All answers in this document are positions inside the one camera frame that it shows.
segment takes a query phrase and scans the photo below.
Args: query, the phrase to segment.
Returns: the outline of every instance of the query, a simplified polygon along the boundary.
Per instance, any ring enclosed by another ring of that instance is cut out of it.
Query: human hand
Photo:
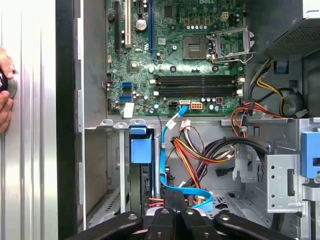
[[[7,51],[0,46],[0,68],[3,74],[9,79],[14,78],[16,71],[11,57],[8,56]],[[9,126],[11,120],[11,109],[14,101],[9,98],[8,91],[0,92],[0,134],[3,134]]]
[[[0,68],[2,69],[4,75],[8,79],[14,78],[14,73],[16,71],[15,66],[12,62],[11,57],[8,56],[7,51],[0,46]]]
[[[8,91],[0,92],[0,134],[3,134],[11,120],[11,109],[14,101],[9,98]]]

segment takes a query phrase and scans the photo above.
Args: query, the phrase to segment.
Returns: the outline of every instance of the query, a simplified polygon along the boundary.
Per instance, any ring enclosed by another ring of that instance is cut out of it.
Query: pci slot
[[[143,0],[137,0],[136,13],[140,19],[143,17],[143,13],[144,13]]]
[[[116,54],[120,55],[121,50],[121,31],[120,31],[120,23],[121,23],[121,6],[119,1],[114,1],[114,49]]]
[[[125,47],[131,48],[131,1],[125,0]]]
[[[190,85],[228,85],[236,83],[236,77],[230,75],[211,76],[159,76],[162,86],[190,86]]]
[[[162,97],[232,97],[237,93],[236,87],[161,87]]]

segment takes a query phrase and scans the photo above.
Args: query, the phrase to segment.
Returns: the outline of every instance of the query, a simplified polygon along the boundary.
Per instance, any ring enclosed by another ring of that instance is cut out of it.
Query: blue plastic bracket
[[[301,175],[314,179],[320,172],[320,132],[301,135]]]

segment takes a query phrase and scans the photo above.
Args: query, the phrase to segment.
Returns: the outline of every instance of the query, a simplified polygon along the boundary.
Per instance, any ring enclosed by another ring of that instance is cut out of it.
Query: red wire
[[[149,204],[149,207],[154,207],[154,206],[163,205],[163,204],[164,204],[163,202],[151,203],[151,204]]]

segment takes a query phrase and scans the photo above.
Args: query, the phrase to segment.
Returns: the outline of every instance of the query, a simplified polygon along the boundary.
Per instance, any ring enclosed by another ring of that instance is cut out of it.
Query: black pci express slot
[[[231,75],[158,76],[157,80],[162,86],[228,85],[237,82]]]
[[[232,97],[237,92],[236,87],[202,86],[202,87],[161,87],[162,97]]]
[[[121,32],[120,32],[120,23],[121,23],[121,6],[118,0],[114,1],[114,48],[116,54],[119,56],[121,51]]]

